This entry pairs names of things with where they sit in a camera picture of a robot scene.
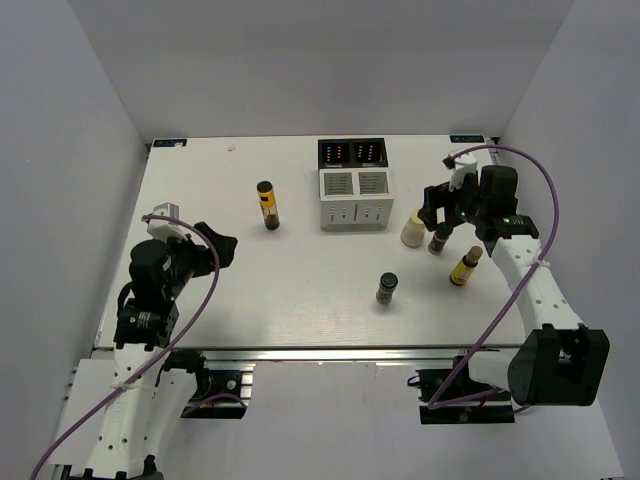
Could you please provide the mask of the small brown spice bottle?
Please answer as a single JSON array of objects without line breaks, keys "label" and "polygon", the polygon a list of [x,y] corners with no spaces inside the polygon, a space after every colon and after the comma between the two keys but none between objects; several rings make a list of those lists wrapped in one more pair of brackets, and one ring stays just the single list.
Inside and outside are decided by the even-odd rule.
[{"label": "small brown spice bottle", "polygon": [[443,252],[444,247],[451,236],[452,229],[445,223],[440,223],[428,244],[428,251],[433,255],[439,255]]}]

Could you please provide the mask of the white lidded cream jar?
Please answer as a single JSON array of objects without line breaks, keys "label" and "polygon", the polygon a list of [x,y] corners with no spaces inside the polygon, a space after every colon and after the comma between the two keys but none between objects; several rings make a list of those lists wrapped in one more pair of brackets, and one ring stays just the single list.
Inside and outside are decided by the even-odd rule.
[{"label": "white lidded cream jar", "polygon": [[409,248],[418,248],[424,241],[426,227],[415,209],[406,221],[400,235],[401,242]]}]

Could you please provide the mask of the yellow label dark cap bottle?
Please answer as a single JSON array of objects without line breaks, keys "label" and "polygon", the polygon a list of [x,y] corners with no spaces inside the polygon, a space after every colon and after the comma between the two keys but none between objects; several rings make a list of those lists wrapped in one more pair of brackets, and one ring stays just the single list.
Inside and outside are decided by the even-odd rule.
[{"label": "yellow label dark cap bottle", "polygon": [[483,256],[483,253],[484,250],[482,247],[471,247],[451,271],[449,276],[450,282],[456,286],[466,285],[478,265],[479,260]]}]

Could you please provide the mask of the tall yellow label bottle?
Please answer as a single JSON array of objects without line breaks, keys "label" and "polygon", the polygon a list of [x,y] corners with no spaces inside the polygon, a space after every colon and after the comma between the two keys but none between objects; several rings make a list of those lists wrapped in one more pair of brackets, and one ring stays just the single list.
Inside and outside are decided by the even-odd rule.
[{"label": "tall yellow label bottle", "polygon": [[268,230],[278,229],[280,219],[273,184],[263,180],[257,184],[256,189],[265,227]]}]

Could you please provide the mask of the black lid spice jar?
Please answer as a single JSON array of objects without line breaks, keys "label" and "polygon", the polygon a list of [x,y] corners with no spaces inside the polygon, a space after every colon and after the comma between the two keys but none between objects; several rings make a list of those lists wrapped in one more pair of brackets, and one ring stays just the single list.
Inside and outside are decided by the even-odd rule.
[{"label": "black lid spice jar", "polygon": [[376,300],[379,304],[387,305],[391,302],[398,282],[398,277],[393,272],[385,272],[381,275],[376,292]]}]

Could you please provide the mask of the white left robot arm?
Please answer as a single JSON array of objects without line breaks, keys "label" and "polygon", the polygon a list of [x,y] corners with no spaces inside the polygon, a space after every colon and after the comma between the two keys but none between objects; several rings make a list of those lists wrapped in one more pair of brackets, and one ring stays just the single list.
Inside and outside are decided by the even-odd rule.
[{"label": "white left robot arm", "polygon": [[150,237],[132,248],[130,280],[117,300],[110,391],[54,443],[61,446],[89,419],[103,416],[89,458],[70,470],[72,479],[161,478],[168,438],[188,403],[211,387],[202,354],[176,347],[186,333],[174,329],[177,299],[194,278],[217,281],[238,241],[204,222],[158,214],[144,220]]}]

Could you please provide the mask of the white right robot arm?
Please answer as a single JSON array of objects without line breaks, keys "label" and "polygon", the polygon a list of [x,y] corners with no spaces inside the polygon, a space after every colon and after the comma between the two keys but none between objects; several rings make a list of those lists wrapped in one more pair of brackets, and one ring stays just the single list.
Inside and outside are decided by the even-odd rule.
[{"label": "white right robot arm", "polygon": [[448,405],[443,396],[451,384],[466,399],[488,386],[491,393],[508,392],[521,406],[590,406],[596,399],[609,339],[569,306],[545,261],[549,248],[533,220],[517,212],[517,182],[515,169],[489,166],[424,190],[419,217],[427,230],[436,231],[439,210],[451,228],[474,227],[511,290],[497,317],[517,307],[526,335],[516,350],[472,346],[429,399],[432,409]]}]

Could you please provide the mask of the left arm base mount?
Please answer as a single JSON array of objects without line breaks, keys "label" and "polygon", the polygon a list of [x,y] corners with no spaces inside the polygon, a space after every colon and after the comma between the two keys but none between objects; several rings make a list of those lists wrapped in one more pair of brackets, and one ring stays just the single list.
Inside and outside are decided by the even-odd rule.
[{"label": "left arm base mount", "polygon": [[210,366],[201,352],[178,350],[169,354],[161,372],[183,371],[195,381],[195,390],[181,417],[187,419],[234,419],[244,417],[250,395],[243,393],[248,374],[231,367]]}]

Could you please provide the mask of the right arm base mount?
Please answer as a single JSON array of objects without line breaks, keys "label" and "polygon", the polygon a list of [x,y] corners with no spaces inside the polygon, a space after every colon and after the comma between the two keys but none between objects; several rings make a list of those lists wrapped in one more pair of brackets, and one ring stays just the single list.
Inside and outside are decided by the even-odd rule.
[{"label": "right arm base mount", "polygon": [[437,390],[459,363],[466,351],[456,348],[409,349],[407,360],[414,372],[406,386],[418,395],[419,420],[423,426],[507,425],[515,423],[515,408],[507,392],[491,393],[492,387],[472,380],[465,367],[436,402],[450,404],[428,407]]}]

